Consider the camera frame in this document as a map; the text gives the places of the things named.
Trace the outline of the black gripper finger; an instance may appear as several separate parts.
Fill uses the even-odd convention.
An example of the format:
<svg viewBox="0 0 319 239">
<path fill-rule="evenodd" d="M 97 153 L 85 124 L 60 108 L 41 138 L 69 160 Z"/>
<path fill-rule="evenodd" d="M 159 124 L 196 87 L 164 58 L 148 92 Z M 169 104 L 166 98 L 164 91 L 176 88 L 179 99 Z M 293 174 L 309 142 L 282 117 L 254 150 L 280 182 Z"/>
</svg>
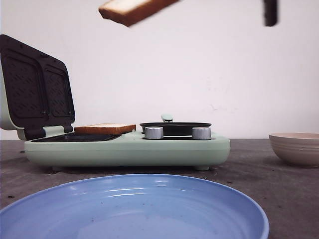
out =
<svg viewBox="0 0 319 239">
<path fill-rule="evenodd" d="M 278 22 L 278 0 L 263 0 L 265 26 L 272 27 Z"/>
</svg>

